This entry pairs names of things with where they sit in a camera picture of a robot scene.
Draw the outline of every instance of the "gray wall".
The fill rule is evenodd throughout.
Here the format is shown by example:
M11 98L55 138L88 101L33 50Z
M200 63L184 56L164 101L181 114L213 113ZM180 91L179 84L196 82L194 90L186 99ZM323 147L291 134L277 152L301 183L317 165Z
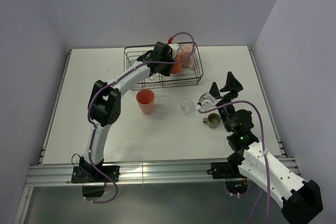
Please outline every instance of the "gray wall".
M12 223L36 163L66 51L35 0L0 0L0 223Z
M321 187L335 223L336 0L278 0L255 45L285 150Z
M152 44L178 31L200 45L254 45L276 0L39 0L69 48Z

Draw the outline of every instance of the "transparent cup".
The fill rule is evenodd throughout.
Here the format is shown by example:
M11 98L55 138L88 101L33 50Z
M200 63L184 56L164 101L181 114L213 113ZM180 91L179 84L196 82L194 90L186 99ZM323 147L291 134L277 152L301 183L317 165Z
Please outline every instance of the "transparent cup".
M188 98L183 99L180 102L180 106L183 114L189 114L194 110L194 103Z

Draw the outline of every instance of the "metal wire basket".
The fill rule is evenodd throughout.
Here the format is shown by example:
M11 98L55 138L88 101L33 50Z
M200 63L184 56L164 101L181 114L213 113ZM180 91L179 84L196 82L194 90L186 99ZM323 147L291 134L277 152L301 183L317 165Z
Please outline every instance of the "metal wire basket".
M192 42L179 42L181 46L184 44L192 44ZM137 58L143 55L148 50L154 48L155 45L144 46L132 46L124 49L124 71L131 67L131 65L137 60ZM181 72L171 74L170 76L163 76L161 74L155 74L149 78L139 82L131 90L141 90L144 88L168 88L168 87L181 87L181 86L193 86L197 85L203 77L203 66L201 62L198 46L195 44L195 67L182 67Z

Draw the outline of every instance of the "small mug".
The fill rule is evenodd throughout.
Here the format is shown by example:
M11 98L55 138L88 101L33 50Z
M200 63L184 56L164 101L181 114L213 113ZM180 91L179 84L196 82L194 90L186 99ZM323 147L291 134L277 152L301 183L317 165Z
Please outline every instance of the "small mug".
M203 118L203 123L206 123L210 128L217 128L220 125L221 117L216 113L211 113L207 118Z

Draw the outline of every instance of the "white tabletop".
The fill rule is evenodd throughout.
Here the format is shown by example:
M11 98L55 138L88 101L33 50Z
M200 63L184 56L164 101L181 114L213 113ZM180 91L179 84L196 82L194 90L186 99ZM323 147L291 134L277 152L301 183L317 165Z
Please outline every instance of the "white tabletop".
M153 89L156 109L150 115L141 113L135 99L136 91L124 95L121 100L121 115L112 125L106 141L106 162L228 157L233 151L226 139L229 133L225 132L222 125L211 129L202 122L205 115L197 112L184 115L180 110L183 98L190 98L196 104L199 97L209 91L213 81L222 88L228 71L244 87L238 99L252 102L261 113L266 148L273 155L280 155L247 47L198 49L204 69L199 85ZM87 121L87 106L93 84L99 79L113 79L122 72L123 48L72 50L43 164L69 164L74 153L84 153L91 132L91 125ZM260 125L253 108L247 104L235 104L235 108L253 112L255 127L252 132L260 139Z

